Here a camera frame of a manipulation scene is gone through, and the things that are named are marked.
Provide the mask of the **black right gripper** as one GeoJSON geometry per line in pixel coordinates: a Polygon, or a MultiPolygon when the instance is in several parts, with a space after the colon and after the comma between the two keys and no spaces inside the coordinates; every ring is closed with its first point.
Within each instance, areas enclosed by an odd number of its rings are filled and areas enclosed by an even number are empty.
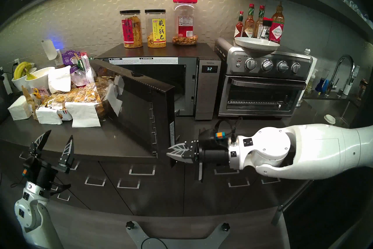
{"type": "Polygon", "coordinates": [[[207,164],[229,164],[229,139],[198,139],[175,144],[167,149],[171,159],[188,164],[194,163],[194,180],[203,182],[204,168],[207,164]],[[187,151],[194,149],[194,155],[187,151]]]}

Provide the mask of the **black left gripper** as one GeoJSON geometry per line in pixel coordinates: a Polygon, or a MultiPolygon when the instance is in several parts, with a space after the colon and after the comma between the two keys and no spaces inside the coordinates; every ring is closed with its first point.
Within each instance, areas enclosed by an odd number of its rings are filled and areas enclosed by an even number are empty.
{"type": "MultiPolygon", "coordinates": [[[[41,157],[42,150],[49,138],[51,130],[46,131],[40,135],[34,142],[31,143],[29,147],[29,153],[33,157],[41,157]]],[[[54,182],[54,179],[58,172],[68,174],[74,161],[74,144],[73,144],[73,135],[70,136],[69,140],[66,143],[66,146],[63,150],[63,153],[60,157],[57,166],[42,160],[41,158],[33,158],[32,162],[32,183],[50,191],[51,194],[59,194],[65,190],[70,189],[71,184],[57,184],[54,182]],[[52,192],[52,185],[57,187],[57,190],[52,192]]]]}

